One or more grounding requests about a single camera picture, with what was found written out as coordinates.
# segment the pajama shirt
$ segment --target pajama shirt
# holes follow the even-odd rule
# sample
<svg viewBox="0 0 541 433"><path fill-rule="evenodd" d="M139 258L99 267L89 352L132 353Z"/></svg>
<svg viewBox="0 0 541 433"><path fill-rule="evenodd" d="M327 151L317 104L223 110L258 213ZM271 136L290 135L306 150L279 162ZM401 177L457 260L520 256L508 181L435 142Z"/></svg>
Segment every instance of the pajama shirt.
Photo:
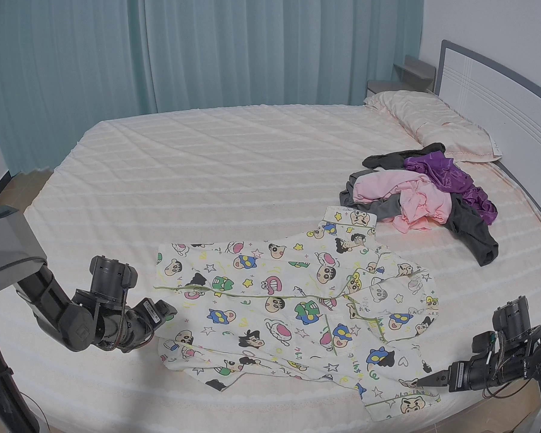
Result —
<svg viewBox="0 0 541 433"><path fill-rule="evenodd" d="M317 229L273 241L166 244L158 289L178 314L159 355L217 390L241 374L332 381L373 420L440 401L417 336L438 315L430 272L377 244L376 216L328 207Z"/></svg>

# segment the bed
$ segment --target bed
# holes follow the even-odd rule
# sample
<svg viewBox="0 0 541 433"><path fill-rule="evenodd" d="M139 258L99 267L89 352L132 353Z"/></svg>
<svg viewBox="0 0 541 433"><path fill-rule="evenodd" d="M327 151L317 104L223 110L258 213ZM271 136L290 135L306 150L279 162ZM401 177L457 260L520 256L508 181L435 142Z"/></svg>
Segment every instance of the bed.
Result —
<svg viewBox="0 0 541 433"><path fill-rule="evenodd" d="M541 185L524 173L541 164L541 144L535 162L525 163L516 142L521 135L513 135L516 122L530 125L522 133L541 129L541 91L488 61L444 43L436 92L494 136L503 165L541 208ZM517 88L533 97L511 106ZM540 135L522 138L524 147L538 149ZM338 205L339 191L364 157L421 147L396 120L364 106L245 106L104 121L84 135L25 215L68 293L89 286L90 258L100 254L137 269L129 294L135 304L144 296L167 297L153 289L160 243L307 231L325 206ZM520 294L530 302L531 322L541 322L540 208L504 168L460 166L499 210L490 231L500 254L492 264L480 268L440 226L406 235L389 223L377 226L378 240L433 270L440 287L440 319L418 337L434 350L428 361L434 371L469 358L471 339L491 328L494 308ZM70 353L42 333L12 287L0 292L0 348L15 381L67 433L400 433L481 399L480 392L445 392L436 406L372 422L357 393L334 383L245 374L218 393L167 370L156 345L128 355L96 348Z"/></svg>

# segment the pillowcase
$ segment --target pillowcase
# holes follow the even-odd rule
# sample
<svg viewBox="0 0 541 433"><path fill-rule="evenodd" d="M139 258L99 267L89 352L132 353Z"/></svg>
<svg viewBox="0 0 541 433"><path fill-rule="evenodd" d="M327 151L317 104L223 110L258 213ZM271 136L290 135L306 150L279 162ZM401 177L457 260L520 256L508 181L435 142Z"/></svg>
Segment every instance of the pillowcase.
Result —
<svg viewBox="0 0 541 433"><path fill-rule="evenodd" d="M455 162L493 162L501 157L483 128L462 118L431 93L383 91L366 98L365 104L390 113L423 146L443 143L445 156Z"/></svg>

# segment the curtain fold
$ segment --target curtain fold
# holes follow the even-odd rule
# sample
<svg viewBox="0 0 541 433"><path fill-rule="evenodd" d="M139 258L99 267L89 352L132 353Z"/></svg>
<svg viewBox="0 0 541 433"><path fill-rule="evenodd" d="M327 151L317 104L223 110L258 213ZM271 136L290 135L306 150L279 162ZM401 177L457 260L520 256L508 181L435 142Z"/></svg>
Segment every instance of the curtain fold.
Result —
<svg viewBox="0 0 541 433"><path fill-rule="evenodd" d="M103 119L361 104L418 56L423 0L0 0L0 147L55 167Z"/></svg>

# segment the tiled floor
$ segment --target tiled floor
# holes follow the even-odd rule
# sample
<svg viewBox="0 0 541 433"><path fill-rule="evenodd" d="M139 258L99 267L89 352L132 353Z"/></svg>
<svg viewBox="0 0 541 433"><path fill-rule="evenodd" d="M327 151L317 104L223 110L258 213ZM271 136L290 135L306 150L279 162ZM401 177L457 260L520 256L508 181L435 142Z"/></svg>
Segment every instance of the tiled floor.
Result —
<svg viewBox="0 0 541 433"><path fill-rule="evenodd" d="M25 210L38 195L51 171L33 171L28 175L16 175L0 194L0 205L6 204ZM512 393L524 382L515 382L505 393ZM523 418L538 407L541 399L536 382L531 381L525 389L506 400L485 400L459 412L429 428L416 433L481 433L485 430L503 433L514 428ZM50 428L52 433L61 433ZM6 433L0 422L0 433Z"/></svg>

